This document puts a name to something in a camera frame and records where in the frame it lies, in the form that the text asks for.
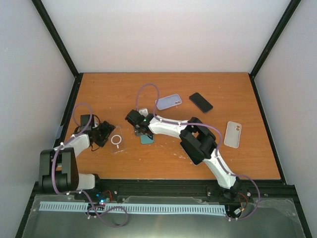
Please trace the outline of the teal phone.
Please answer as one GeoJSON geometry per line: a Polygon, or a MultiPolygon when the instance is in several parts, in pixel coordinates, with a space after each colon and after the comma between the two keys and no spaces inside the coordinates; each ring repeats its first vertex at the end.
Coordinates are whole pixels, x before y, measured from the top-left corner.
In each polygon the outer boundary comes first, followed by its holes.
{"type": "Polygon", "coordinates": [[[152,144],[154,143],[154,136],[149,135],[141,135],[140,136],[140,142],[142,145],[152,144]]]}

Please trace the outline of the clear magsafe phone case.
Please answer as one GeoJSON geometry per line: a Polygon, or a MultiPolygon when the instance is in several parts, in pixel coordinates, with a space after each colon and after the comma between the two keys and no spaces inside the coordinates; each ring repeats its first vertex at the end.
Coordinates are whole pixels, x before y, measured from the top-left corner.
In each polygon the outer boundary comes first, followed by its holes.
{"type": "Polygon", "coordinates": [[[125,141],[121,127],[116,126],[109,136],[111,153],[117,154],[125,150],[125,141]]]}

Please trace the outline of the beige phone case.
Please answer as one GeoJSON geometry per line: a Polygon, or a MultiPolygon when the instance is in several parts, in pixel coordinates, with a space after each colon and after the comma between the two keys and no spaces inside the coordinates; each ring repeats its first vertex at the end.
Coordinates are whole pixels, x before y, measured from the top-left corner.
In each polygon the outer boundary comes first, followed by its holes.
{"type": "Polygon", "coordinates": [[[237,149],[240,143],[240,135],[242,131],[242,125],[229,121],[227,123],[225,137],[224,137],[224,145],[237,149]]]}

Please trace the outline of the white-edged black phone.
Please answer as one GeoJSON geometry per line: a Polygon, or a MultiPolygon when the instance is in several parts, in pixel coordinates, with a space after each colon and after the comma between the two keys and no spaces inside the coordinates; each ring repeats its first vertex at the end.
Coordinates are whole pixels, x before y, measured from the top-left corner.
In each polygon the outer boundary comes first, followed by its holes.
{"type": "Polygon", "coordinates": [[[193,163],[194,165],[198,165],[198,164],[202,163],[204,160],[191,159],[191,161],[192,161],[192,163],[193,163]]]}

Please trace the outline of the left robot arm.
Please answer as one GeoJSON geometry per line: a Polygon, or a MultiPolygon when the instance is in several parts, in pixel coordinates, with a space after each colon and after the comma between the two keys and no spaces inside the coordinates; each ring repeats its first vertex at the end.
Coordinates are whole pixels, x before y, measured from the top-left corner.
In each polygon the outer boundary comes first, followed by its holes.
{"type": "Polygon", "coordinates": [[[39,188],[43,193],[68,193],[85,190],[91,199],[99,199],[103,187],[97,174],[78,172],[76,157],[94,144],[104,147],[115,126],[101,122],[96,115],[81,115],[80,124],[67,142],[40,153],[39,188]]]}

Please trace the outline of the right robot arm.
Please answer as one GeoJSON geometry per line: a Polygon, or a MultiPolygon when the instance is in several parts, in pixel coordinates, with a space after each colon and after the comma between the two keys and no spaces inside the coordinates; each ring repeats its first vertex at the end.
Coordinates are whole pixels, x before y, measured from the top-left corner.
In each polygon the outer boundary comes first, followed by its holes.
{"type": "Polygon", "coordinates": [[[136,110],[131,110],[125,120],[142,135],[162,134],[179,138],[181,147],[192,163],[198,165],[204,162],[211,170],[224,198],[230,201],[236,198],[242,182],[221,157],[216,136],[210,131],[211,126],[203,124],[196,117],[179,121],[154,114],[144,116],[136,110]]]}

